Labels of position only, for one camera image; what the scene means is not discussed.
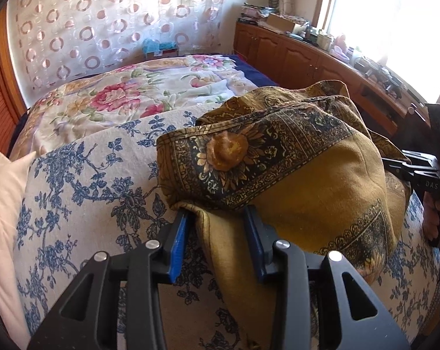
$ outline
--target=circle patterned curtain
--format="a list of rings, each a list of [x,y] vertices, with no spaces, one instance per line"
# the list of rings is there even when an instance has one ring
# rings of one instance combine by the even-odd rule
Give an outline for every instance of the circle patterned curtain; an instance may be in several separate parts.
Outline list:
[[[74,79],[142,62],[142,42],[213,52],[224,0],[9,0],[8,35],[26,105]]]

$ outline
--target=floral bedspread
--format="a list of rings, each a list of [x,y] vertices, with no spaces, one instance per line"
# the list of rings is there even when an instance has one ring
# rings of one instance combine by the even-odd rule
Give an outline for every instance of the floral bedspread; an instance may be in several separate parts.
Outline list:
[[[64,84],[32,107],[10,159],[44,155],[129,121],[223,102],[256,88],[221,55],[156,59]]]
[[[34,161],[14,248],[17,286],[31,334],[95,252],[132,250],[173,222],[176,212],[168,208],[159,185],[156,139],[193,126],[215,107],[203,104],[127,122]],[[413,194],[396,251],[372,285],[410,341],[438,302],[440,254],[422,233],[422,215]],[[168,349],[247,349],[212,271],[193,230],[180,277],[174,285],[160,287]],[[119,305],[118,348],[124,349],[125,287]],[[313,349],[317,342],[314,338]]]

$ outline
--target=mustard yellow garment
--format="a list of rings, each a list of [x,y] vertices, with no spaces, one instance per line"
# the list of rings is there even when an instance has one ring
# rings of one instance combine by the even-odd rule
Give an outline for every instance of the mustard yellow garment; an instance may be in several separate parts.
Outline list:
[[[409,186],[381,155],[405,159],[369,132],[346,86],[258,88],[157,141],[160,183],[172,208],[197,214],[197,234],[231,314],[264,349],[276,287],[257,283],[241,209],[257,207],[305,251],[340,250],[371,283],[392,254]]]

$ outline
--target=pink floral blanket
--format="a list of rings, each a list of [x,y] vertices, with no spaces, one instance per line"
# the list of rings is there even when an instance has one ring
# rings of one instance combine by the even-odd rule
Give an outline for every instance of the pink floral blanket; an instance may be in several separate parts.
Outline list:
[[[64,84],[37,101],[11,153],[37,156],[113,126],[241,96],[256,86],[221,55],[156,59]]]

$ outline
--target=dark blue bed sheet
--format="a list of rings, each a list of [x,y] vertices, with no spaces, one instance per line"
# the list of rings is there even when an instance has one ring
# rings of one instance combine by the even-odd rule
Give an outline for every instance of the dark blue bed sheet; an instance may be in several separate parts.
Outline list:
[[[263,73],[257,71],[253,66],[247,64],[243,60],[241,60],[237,55],[225,55],[230,59],[233,59],[236,63],[236,69],[244,72],[244,76],[252,81],[258,87],[277,87],[278,84],[274,81],[270,80]]]

